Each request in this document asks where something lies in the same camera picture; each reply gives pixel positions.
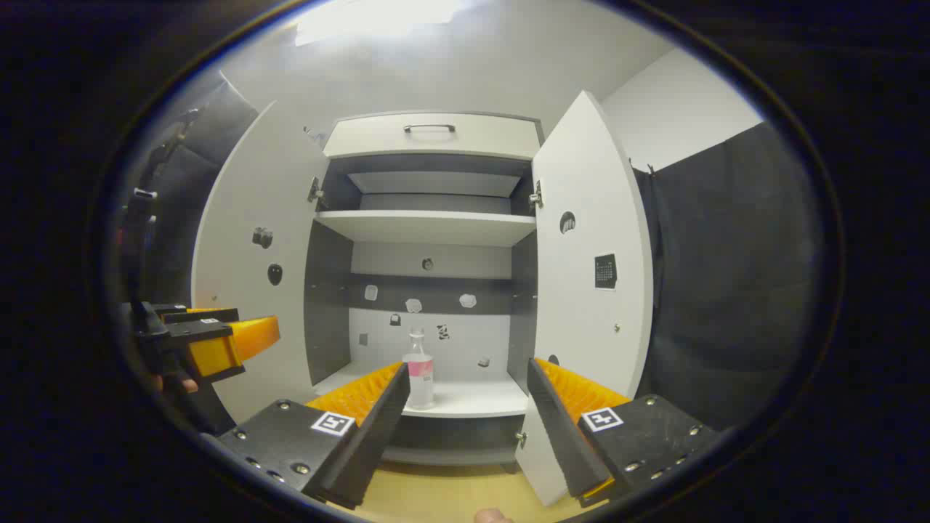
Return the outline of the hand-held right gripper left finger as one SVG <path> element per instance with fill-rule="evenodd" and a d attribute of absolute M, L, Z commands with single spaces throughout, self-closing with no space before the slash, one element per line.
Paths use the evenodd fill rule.
<path fill-rule="evenodd" d="M 354 509 L 402 417 L 408 365 L 396 362 L 308 403 L 275 400 L 217 437 L 252 474 L 320 502 Z"/>

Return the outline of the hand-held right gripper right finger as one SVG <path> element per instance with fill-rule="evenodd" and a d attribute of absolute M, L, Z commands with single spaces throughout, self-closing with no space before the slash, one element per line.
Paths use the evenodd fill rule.
<path fill-rule="evenodd" d="M 582 506 L 660 483 L 720 438 L 660 395 L 628 400 L 554 362 L 529 360 L 526 381 L 567 493 Z"/>

